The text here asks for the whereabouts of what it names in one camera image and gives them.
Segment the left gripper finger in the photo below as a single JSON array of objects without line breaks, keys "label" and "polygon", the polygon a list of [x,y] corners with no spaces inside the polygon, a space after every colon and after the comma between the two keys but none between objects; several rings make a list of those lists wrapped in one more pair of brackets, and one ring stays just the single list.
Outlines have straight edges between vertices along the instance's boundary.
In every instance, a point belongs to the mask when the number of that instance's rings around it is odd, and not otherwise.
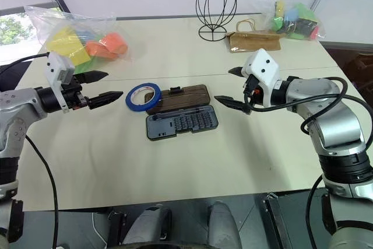
[{"label": "left gripper finger", "polygon": [[76,74],[76,79],[80,84],[93,83],[105,78],[106,76],[108,76],[108,73],[103,71],[87,71]]},{"label": "left gripper finger", "polygon": [[87,99],[87,105],[89,109],[95,109],[99,108],[105,105],[108,105],[110,103],[115,102],[123,95],[123,92],[121,91],[110,91],[105,92],[102,94],[99,94],[98,96],[94,98],[88,98]]}]

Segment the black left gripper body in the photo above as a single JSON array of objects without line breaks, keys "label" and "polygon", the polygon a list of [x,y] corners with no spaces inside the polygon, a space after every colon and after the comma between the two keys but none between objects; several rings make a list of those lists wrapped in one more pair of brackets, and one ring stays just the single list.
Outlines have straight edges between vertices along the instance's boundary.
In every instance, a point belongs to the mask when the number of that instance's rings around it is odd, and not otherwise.
[{"label": "black left gripper body", "polygon": [[62,85],[62,95],[69,109],[77,110],[87,106],[87,100],[82,95],[82,84],[86,83],[86,75],[84,73],[72,76],[68,84]]}]

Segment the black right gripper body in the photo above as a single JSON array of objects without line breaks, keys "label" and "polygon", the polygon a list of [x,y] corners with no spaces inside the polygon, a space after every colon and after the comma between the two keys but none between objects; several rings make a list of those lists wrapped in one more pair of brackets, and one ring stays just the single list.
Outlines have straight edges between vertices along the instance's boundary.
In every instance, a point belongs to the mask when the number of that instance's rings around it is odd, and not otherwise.
[{"label": "black right gripper body", "polygon": [[263,89],[259,86],[259,79],[249,75],[244,87],[244,101],[252,106],[263,104]]}]

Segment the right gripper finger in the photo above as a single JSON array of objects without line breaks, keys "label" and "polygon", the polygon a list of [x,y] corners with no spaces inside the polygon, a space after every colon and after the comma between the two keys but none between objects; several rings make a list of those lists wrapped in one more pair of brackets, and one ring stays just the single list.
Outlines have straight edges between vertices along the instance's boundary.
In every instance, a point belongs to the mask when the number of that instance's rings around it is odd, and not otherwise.
[{"label": "right gripper finger", "polygon": [[230,74],[233,74],[235,76],[239,76],[239,77],[242,77],[242,78],[247,78],[248,75],[245,71],[245,69],[241,66],[238,66],[238,67],[235,67],[235,68],[232,68],[228,71]]},{"label": "right gripper finger", "polygon": [[223,104],[224,106],[226,106],[228,108],[232,108],[232,109],[235,109],[235,110],[238,110],[238,111],[242,111],[243,113],[245,113],[247,115],[250,115],[250,113],[251,113],[251,109],[249,108],[249,106],[246,103],[244,103],[242,101],[234,100],[230,96],[214,96],[214,98],[219,103]]}]

